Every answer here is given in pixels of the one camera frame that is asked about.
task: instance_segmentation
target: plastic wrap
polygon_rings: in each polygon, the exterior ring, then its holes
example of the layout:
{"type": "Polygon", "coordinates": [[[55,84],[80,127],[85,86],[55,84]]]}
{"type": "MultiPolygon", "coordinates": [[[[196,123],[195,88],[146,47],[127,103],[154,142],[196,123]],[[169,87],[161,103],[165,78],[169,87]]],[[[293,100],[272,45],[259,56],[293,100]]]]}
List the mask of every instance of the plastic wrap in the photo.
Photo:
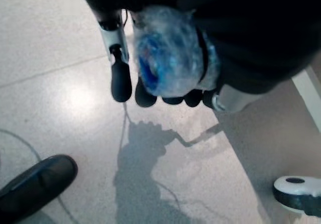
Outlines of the plastic wrap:
{"type": "Polygon", "coordinates": [[[140,76],[155,96],[184,96],[192,89],[210,90],[218,75],[215,48],[206,41],[209,56],[204,73],[202,49],[191,15],[153,6],[136,16],[134,46],[140,76]]]}

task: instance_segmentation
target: speckled tile floor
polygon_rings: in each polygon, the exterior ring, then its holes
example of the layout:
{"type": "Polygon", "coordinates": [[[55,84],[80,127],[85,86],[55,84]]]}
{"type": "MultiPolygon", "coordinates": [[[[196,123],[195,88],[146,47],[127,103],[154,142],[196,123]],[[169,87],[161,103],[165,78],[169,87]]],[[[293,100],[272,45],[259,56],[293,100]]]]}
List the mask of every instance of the speckled tile floor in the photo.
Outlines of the speckled tile floor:
{"type": "Polygon", "coordinates": [[[321,138],[291,82],[235,115],[119,104],[84,0],[1,0],[0,16],[0,186],[37,154],[79,166],[60,199],[22,223],[317,222],[271,193],[278,176],[321,168],[321,138]]]}

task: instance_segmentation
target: shoe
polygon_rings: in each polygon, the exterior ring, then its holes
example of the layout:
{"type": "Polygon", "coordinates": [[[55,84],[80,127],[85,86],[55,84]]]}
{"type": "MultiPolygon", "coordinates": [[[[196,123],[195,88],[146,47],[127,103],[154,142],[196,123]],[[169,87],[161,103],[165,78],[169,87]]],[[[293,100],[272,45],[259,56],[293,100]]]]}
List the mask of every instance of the shoe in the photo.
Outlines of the shoe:
{"type": "Polygon", "coordinates": [[[78,167],[67,155],[34,165],[0,190],[0,222],[25,219],[60,195],[76,178],[78,167]]]}

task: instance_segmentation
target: cable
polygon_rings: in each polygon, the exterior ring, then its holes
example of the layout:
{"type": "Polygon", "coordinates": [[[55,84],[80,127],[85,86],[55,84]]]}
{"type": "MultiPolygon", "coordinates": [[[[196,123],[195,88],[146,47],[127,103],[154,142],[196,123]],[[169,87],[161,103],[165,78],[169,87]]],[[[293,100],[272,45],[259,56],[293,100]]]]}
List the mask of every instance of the cable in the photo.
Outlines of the cable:
{"type": "Polygon", "coordinates": [[[126,20],[124,21],[124,24],[122,25],[123,27],[125,27],[127,20],[128,20],[128,10],[125,10],[125,11],[126,11],[126,20]]]}

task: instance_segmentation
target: white caster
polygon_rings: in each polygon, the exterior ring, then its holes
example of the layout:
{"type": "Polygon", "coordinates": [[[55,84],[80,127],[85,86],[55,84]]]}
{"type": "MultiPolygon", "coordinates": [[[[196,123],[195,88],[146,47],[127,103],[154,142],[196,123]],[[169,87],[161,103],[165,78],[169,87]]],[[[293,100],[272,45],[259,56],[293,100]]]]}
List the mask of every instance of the white caster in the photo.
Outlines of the white caster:
{"type": "Polygon", "coordinates": [[[275,181],[273,194],[291,211],[321,217],[321,179],[282,176],[275,181]]]}

